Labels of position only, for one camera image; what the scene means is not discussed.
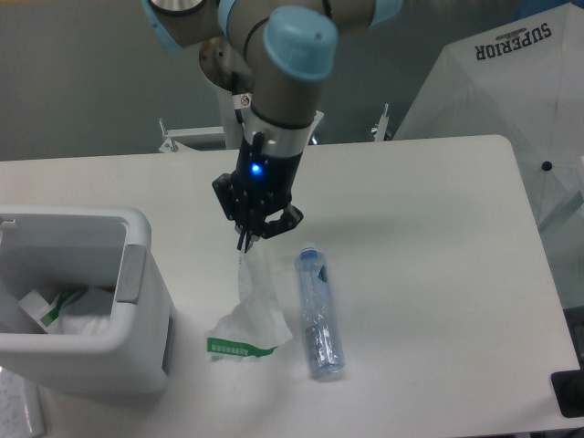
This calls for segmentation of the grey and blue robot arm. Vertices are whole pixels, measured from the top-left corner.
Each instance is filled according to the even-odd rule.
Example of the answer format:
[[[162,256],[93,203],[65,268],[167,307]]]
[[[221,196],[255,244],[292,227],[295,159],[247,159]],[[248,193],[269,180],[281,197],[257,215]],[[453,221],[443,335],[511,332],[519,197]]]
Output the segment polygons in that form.
[[[339,35],[396,16],[400,1],[145,1],[169,49],[222,37],[250,70],[250,114],[235,170],[213,182],[238,250],[293,230],[303,220],[292,186]]]

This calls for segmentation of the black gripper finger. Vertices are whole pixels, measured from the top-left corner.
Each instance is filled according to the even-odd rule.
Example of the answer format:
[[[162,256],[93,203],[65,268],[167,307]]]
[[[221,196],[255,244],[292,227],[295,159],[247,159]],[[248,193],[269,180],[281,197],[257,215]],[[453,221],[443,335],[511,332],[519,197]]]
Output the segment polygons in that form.
[[[223,173],[216,178],[212,186],[217,199],[229,221],[235,222],[239,234],[237,249],[249,247],[249,195],[239,178],[234,173]]]
[[[248,252],[255,241],[270,239],[295,229],[303,219],[303,213],[292,204],[282,210],[278,219],[271,221],[252,211],[248,227],[245,228],[244,251]]]

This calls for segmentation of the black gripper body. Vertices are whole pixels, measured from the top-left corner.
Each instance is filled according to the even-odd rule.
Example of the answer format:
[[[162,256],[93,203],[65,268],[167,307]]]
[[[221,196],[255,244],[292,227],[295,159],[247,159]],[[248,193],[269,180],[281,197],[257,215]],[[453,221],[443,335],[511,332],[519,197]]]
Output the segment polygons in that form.
[[[242,140],[237,163],[232,173],[235,197],[246,194],[246,209],[274,214],[284,210],[292,200],[292,186],[302,153],[276,157],[268,150],[270,143],[264,131]]]

